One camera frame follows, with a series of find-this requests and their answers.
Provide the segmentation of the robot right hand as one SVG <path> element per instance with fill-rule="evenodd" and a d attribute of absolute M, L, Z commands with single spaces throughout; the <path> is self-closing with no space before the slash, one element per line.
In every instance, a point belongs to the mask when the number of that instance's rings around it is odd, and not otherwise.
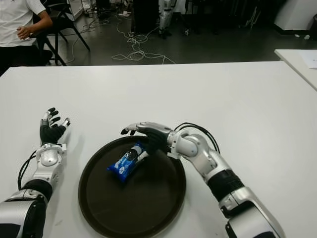
<path fill-rule="evenodd" d="M 131 136 L 134 135 L 135 132 L 139 132 L 146 135 L 148 138 L 145 151 L 138 156 L 137 162 L 154 154 L 157 150 L 162 150 L 165 153 L 171 152 L 167 139 L 172 132 L 172 129 L 165 125 L 155 122 L 138 122 L 125 127 L 120 134 L 125 135 L 129 132 Z"/>

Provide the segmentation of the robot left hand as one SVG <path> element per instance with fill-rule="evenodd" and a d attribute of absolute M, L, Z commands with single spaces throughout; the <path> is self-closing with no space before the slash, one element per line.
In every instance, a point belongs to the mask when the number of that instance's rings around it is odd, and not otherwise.
<path fill-rule="evenodd" d="M 42 116 L 40 122 L 41 145 L 57 144 L 70 124 L 69 118 L 61 121 L 59 111 L 55 107 L 49 108 Z"/>

